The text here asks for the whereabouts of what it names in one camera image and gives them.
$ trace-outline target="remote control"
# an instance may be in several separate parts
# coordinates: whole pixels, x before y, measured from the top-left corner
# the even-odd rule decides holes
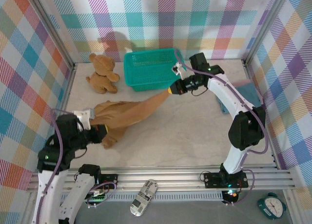
[[[149,179],[141,188],[135,200],[132,202],[130,207],[131,213],[136,217],[141,216],[154,197],[157,189],[157,182],[155,180]]]

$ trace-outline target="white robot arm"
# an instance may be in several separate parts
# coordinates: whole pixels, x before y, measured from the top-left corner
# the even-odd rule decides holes
[[[83,110],[60,115],[56,120],[63,143],[62,160],[58,166],[60,144],[57,134],[54,134],[38,154],[39,184],[32,224],[73,224],[85,197],[99,183],[100,167],[84,164],[78,171],[74,188],[60,206],[63,186],[75,151],[86,149],[89,143],[100,143],[107,134],[105,125],[90,126],[90,118],[92,111]]]
[[[209,66],[203,53],[190,57],[190,62],[193,70],[199,71],[199,73],[175,81],[169,87],[169,93],[182,95],[204,86],[206,90],[212,91],[221,100],[233,119],[228,134],[232,144],[229,154],[225,162],[221,164],[218,174],[208,174],[209,182],[205,183],[206,188],[235,187],[237,180],[244,181],[242,187],[248,187],[246,174],[242,171],[241,166],[247,151],[264,138],[258,120],[263,125],[265,124],[265,111],[262,106],[256,108],[244,99],[229,82],[220,66]],[[172,70],[185,77],[185,71],[181,64],[177,63]]]

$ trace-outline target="brown fabric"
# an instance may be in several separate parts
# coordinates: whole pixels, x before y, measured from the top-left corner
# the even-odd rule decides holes
[[[169,92],[163,91],[142,102],[110,102],[98,104],[95,118],[91,125],[105,124],[108,134],[102,140],[105,149],[112,147],[125,133],[126,129],[137,122],[148,118],[168,98]]]

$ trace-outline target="aluminum rail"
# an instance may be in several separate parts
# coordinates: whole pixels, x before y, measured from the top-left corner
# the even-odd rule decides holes
[[[199,179],[202,171],[218,172],[219,166],[180,166],[180,167],[130,167],[130,168],[103,168],[103,174],[118,174],[117,192],[139,191],[148,179],[158,182],[158,191],[208,191],[224,190],[224,188],[206,189]],[[288,170],[279,170],[275,164],[247,165],[255,175],[253,189],[294,189],[294,181]],[[75,184],[74,175],[78,169],[70,169],[63,187],[68,192]],[[249,185],[252,183],[252,174],[246,173]],[[34,174],[28,187],[28,192],[38,189],[38,176]]]

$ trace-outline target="teal alarm clock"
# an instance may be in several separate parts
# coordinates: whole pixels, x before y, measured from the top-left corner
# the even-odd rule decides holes
[[[267,197],[258,200],[257,204],[264,215],[271,220],[282,218],[286,211],[285,203],[273,192],[270,192]]]

